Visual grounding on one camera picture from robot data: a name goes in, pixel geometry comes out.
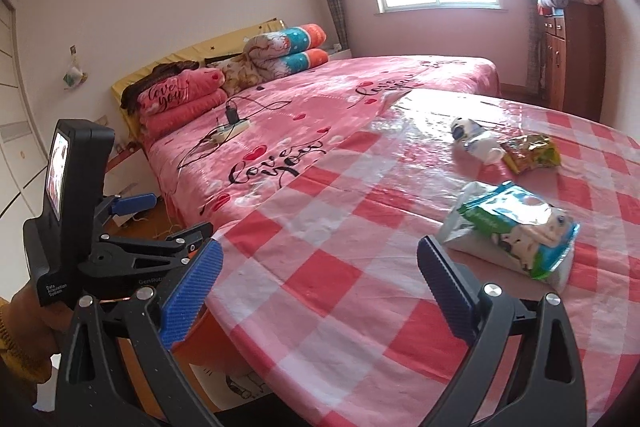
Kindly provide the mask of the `yellow sleeve forearm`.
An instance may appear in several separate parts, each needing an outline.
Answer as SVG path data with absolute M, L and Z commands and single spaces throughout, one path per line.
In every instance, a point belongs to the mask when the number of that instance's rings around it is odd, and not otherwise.
M 46 383 L 56 352 L 55 333 L 43 321 L 37 301 L 21 294 L 1 300 L 1 361 L 13 376 L 31 385 Z

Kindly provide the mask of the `person's left hand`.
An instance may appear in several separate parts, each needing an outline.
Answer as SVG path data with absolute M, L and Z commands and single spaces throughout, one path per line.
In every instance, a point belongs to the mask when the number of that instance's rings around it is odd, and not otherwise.
M 65 303 L 42 307 L 33 283 L 25 284 L 3 311 L 3 321 L 17 346 L 34 360 L 61 351 L 73 311 Z

